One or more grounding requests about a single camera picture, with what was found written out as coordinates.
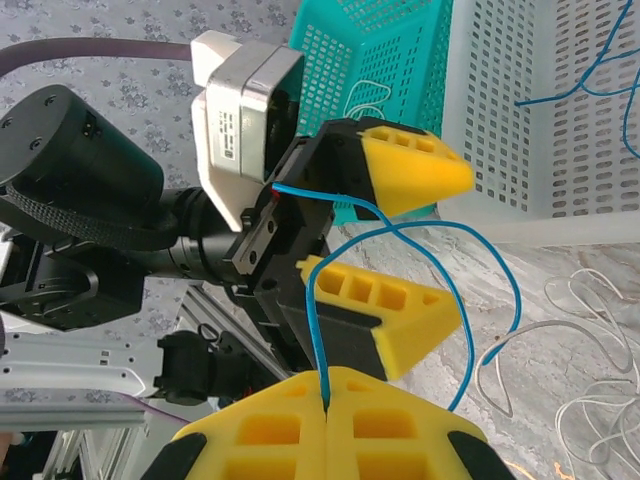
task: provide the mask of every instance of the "yellow foam pad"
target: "yellow foam pad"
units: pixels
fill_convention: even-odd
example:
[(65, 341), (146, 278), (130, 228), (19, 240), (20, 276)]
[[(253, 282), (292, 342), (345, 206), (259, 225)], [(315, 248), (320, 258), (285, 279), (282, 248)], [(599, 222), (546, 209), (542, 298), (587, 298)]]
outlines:
[[(306, 284), (321, 261), (297, 267)], [(395, 380), (442, 343), (461, 323), (451, 293), (400, 278), (332, 262), (318, 276), (316, 300), (381, 320), (372, 334), (385, 374)]]
[(387, 216), (402, 215), (473, 187), (469, 162), (433, 134), (375, 127), (362, 133), (376, 203)]
[(478, 427), (407, 392), (330, 368), (325, 416), (317, 372), (301, 373), (182, 429), (207, 444), (188, 480), (468, 480), (447, 434)]

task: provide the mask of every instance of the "teal plastic basket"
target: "teal plastic basket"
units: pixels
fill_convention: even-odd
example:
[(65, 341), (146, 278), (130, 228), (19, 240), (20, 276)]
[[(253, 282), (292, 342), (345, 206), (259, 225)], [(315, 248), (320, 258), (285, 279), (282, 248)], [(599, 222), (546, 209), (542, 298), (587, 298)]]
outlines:
[[(452, 3), (304, 0), (289, 42), (306, 57), (298, 133), (355, 109), (440, 136)], [(336, 214), (336, 224), (356, 219), (344, 206)]]

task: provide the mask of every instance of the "black cylindrical actuator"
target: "black cylindrical actuator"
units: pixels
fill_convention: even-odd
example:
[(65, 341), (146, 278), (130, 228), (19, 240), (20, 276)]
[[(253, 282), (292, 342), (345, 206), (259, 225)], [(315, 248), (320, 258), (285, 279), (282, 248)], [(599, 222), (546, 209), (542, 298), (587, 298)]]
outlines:
[(158, 215), (162, 168), (83, 99), (45, 87), (0, 120), (0, 185), (44, 205), (142, 226)]

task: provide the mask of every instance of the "black strap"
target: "black strap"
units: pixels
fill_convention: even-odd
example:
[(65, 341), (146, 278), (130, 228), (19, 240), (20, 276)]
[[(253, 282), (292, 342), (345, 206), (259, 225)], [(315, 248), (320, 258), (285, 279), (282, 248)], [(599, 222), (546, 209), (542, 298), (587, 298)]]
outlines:
[(154, 251), (172, 247), (178, 237), (178, 221), (167, 212), (154, 225), (136, 227), (101, 220), (32, 199), (7, 185), (9, 198), (27, 215), (67, 235), (120, 250)]

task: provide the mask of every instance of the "blue cable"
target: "blue cable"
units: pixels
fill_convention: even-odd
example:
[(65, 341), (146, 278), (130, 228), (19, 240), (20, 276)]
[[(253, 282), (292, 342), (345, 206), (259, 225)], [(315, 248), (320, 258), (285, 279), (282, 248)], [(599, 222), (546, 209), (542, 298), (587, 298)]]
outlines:
[[(471, 227), (468, 227), (467, 225), (459, 224), (456, 222), (447, 222), (442, 220), (425, 220), (425, 221), (407, 222), (399, 225), (393, 225), (391, 224), (391, 221), (389, 220), (389, 218), (386, 217), (386, 215), (384, 215), (384, 213), (380, 211), (378, 207), (362, 199), (353, 198), (348, 195), (336, 195), (336, 194), (329, 194), (329, 193), (322, 193), (322, 192), (313, 192), (313, 191), (303, 190), (303, 189), (290, 187), (287, 185), (281, 185), (281, 184), (274, 184), (272, 188), (275, 191), (282, 192), (285, 194), (295, 195), (295, 196), (301, 196), (301, 197), (331, 201), (331, 202), (341, 201), (341, 202), (350, 203), (352, 205), (358, 205), (376, 214), (386, 225), (384, 228), (363, 233), (362, 235), (359, 235), (349, 240), (347, 243), (342, 245), (340, 248), (338, 248), (336, 251), (334, 251), (332, 254), (330, 254), (328, 257), (324, 258), (320, 263), (318, 263), (318, 265), (316, 265), (316, 267), (312, 270), (309, 276), (309, 280), (307, 282), (307, 289), (305, 292), (305, 301), (306, 301), (307, 313), (309, 316), (309, 328), (310, 328), (310, 331), (312, 332), (312, 343), (314, 345), (316, 363), (318, 363), (317, 362), (318, 358), (322, 358), (324, 360), (323, 368), (326, 369), (325, 371), (321, 371), (320, 368), (318, 368), (318, 371), (321, 376), (321, 386), (323, 386), (323, 402), (325, 404), (325, 408), (328, 406), (329, 399), (330, 399), (328, 367), (326, 366), (326, 357), (324, 355), (324, 351), (323, 352), (315, 351), (316, 346), (319, 346), (320, 348), (322, 348), (323, 343), (322, 343), (322, 335), (320, 333), (320, 328), (318, 325), (317, 311), (316, 311), (316, 304), (315, 304), (315, 288), (313, 288), (313, 286), (315, 285), (315, 282), (317, 280), (317, 277), (320, 271), (324, 267), (326, 267), (329, 263), (331, 263), (340, 255), (342, 255), (344, 252), (346, 252), (348, 249), (352, 248), (354, 245), (357, 245), (358, 243), (368, 238), (383, 235), (385, 233), (393, 233), (396, 237), (400, 238), (402, 241), (409, 244), (410, 246), (418, 250), (420, 253), (422, 253), (424, 256), (426, 256), (434, 264), (438, 272), (440, 272), (442, 277), (445, 279), (445, 282), (449, 286), (449, 289), (451, 290), (451, 293), (453, 294), (456, 300), (458, 309), (460, 311), (460, 316), (462, 318), (462, 324), (463, 324), (465, 336), (467, 339), (469, 356), (467, 359), (467, 369), (465, 372), (464, 379), (460, 384), (458, 393), (456, 394), (453, 401), (449, 405), (449, 411), (455, 410), (455, 408), (460, 403), (460, 400), (464, 396), (466, 389), (469, 386), (469, 383), (471, 381), (471, 376), (473, 373), (473, 367), (475, 364), (475, 347), (473, 342), (473, 334), (471, 332), (471, 325), (469, 323), (469, 318), (467, 316), (467, 312), (464, 307), (464, 302), (462, 301), (462, 297), (460, 296), (460, 293), (458, 292), (458, 289), (455, 286), (453, 279), (451, 278), (449, 273), (446, 271), (446, 269), (442, 266), (440, 261), (431, 252), (426, 250), (422, 245), (416, 243), (406, 235), (402, 234), (400, 230), (403, 230), (405, 228), (415, 228), (415, 227), (444, 226), (444, 227), (456, 228), (456, 229), (466, 231), (467, 233), (473, 235), (477, 240), (479, 240), (490, 251), (490, 253), (494, 256), (494, 258), (498, 261), (498, 263), (504, 270), (505, 275), (507, 276), (509, 282), (511, 283), (511, 286), (513, 287), (513, 293), (515, 297), (515, 314), (514, 314), (513, 323), (511, 325), (511, 328), (509, 329), (509, 332), (512, 332), (516, 330), (520, 324), (520, 318), (522, 316), (522, 296), (521, 296), (520, 289), (518, 287), (518, 283), (515, 277), (509, 270), (509, 267), (505, 263), (504, 259), (501, 257), (500, 253), (495, 249), (493, 245), (491, 245), (491, 243), (489, 243), (489, 241), (486, 238), (484, 238), (482, 235), (480, 235), (478, 232), (473, 230)], [(319, 339), (317, 338), (314, 341), (314, 338), (313, 338), (314, 335), (319, 337)], [(494, 351), (492, 351), (491, 354), (487, 357), (485, 364), (489, 363), (495, 357), (495, 355), (498, 354), (498, 352), (501, 349), (502, 347), (498, 347), (494, 349)]]
[(636, 73), (636, 78), (633, 82), (634, 88), (631, 90), (631, 95), (629, 95), (629, 101), (627, 102), (627, 108), (624, 110), (624, 117), (622, 119), (622, 141), (624, 142), (625, 147), (634, 155), (636, 158), (640, 158), (640, 153), (636, 151), (635, 148), (631, 146), (629, 142), (629, 115), (631, 114), (631, 107), (633, 106), (633, 100), (636, 96), (636, 90), (638, 89), (638, 82), (640, 82), (640, 68)]
[(631, 152), (632, 155), (634, 155), (636, 158), (640, 158), (640, 153), (638, 151), (636, 151), (635, 148), (633, 148), (633, 146), (629, 142), (629, 134), (628, 134), (628, 132), (629, 132), (629, 125), (628, 125), (629, 124), (629, 115), (630, 115), (630, 112), (631, 112), (631, 108), (633, 106), (633, 100), (635, 98), (635, 92), (638, 89), (638, 87), (640, 86), (640, 84), (639, 84), (639, 82), (640, 82), (640, 69), (638, 69), (638, 73), (636, 74), (636, 79), (635, 79), (634, 83), (630, 87), (621, 88), (619, 90), (614, 90), (614, 91), (611, 91), (611, 92), (596, 92), (593, 89), (591, 89), (590, 87), (585, 85), (585, 83), (589, 79), (589, 77), (593, 74), (593, 72), (600, 65), (604, 65), (604, 64), (606, 64), (608, 62), (612, 62), (614, 60), (620, 60), (620, 59), (623, 59), (623, 58), (627, 58), (627, 57), (630, 57), (630, 56), (635, 55), (635, 54), (640, 52), (640, 48), (636, 48), (635, 50), (631, 50), (629, 52), (624, 52), (624, 53), (621, 53), (619, 55), (615, 55), (613, 57), (604, 58), (605, 55), (607, 54), (607, 52), (609, 51), (609, 48), (611, 47), (611, 43), (613, 42), (616, 34), (618, 33), (618, 30), (620, 29), (620, 26), (622, 25), (622, 22), (625, 19), (625, 17), (627, 16), (627, 13), (629, 12), (629, 10), (630, 10), (632, 5), (633, 5), (633, 0), (628, 0), (626, 5), (624, 6), (622, 11), (620, 12), (620, 15), (618, 16), (618, 19), (617, 19), (616, 23), (614, 24), (613, 28), (611, 29), (611, 32), (609, 33), (609, 37), (607, 38), (607, 41), (605, 42), (604, 46), (602, 47), (602, 50), (600, 51), (600, 53), (596, 57), (596, 59), (593, 62), (593, 64), (584, 72), (584, 74), (580, 77), (580, 80), (578, 81), (578, 83), (576, 83), (573, 86), (573, 88), (571, 88), (568, 92), (561, 93), (561, 94), (553, 96), (553, 97), (544, 97), (544, 98), (538, 98), (538, 99), (534, 99), (534, 100), (525, 100), (525, 101), (521, 101), (521, 102), (515, 102), (515, 105), (517, 107), (524, 107), (524, 106), (528, 106), (528, 105), (536, 105), (536, 104), (539, 104), (539, 103), (546, 103), (546, 102), (564, 100), (565, 98), (573, 95), (575, 92), (577, 92), (580, 89), (582, 89), (585, 92), (587, 92), (588, 94), (594, 95), (596, 97), (609, 97), (609, 96), (613, 96), (613, 95), (620, 95), (620, 94), (623, 94), (623, 93), (631, 92), (631, 95), (629, 96), (629, 101), (627, 102), (627, 106), (626, 106), (626, 109), (625, 109), (625, 114), (624, 114), (624, 118), (623, 118), (623, 122), (622, 122), (622, 141), (623, 141), (625, 147), (627, 147), (627, 149), (629, 150), (629, 152)]
[(614, 40), (616, 34), (618, 33), (618, 29), (620, 28), (620, 25), (622, 24), (622, 21), (624, 20), (624, 17), (627, 16), (627, 12), (631, 8), (631, 5), (633, 5), (633, 0), (628, 0), (627, 4), (624, 6), (624, 8), (622, 9), (622, 12), (620, 13), (620, 16), (618, 17), (618, 20), (616, 20), (616, 23), (614, 24), (613, 28), (611, 29), (611, 32), (609, 33), (609, 37), (607, 38), (607, 41), (605, 42), (604, 46), (602, 47), (602, 50), (600, 51), (600, 53), (598, 53), (598, 56), (596, 57), (595, 61), (593, 62), (593, 64), (589, 68), (587, 68), (587, 70), (585, 70), (585, 72), (580, 77), (580, 81), (578, 81), (578, 83), (576, 83), (569, 91), (567, 91), (565, 93), (560, 93), (560, 94), (555, 95), (553, 97), (544, 97), (544, 98), (537, 98), (537, 99), (534, 99), (534, 100), (523, 100), (521, 102), (515, 102), (516, 107), (526, 107), (528, 105), (536, 105), (538, 103), (546, 103), (546, 102), (553, 102), (553, 101), (557, 101), (557, 100), (564, 100), (565, 98), (567, 98), (567, 97), (573, 95), (574, 93), (576, 93), (578, 90), (580, 90), (580, 88), (584, 88), (584, 82), (587, 81), (587, 79), (591, 76), (591, 74), (595, 71), (595, 69), (598, 68), (598, 66), (602, 63), (602, 61), (604, 59), (604, 56), (607, 54), (607, 51), (611, 47), (611, 44), (613, 43), (613, 40)]

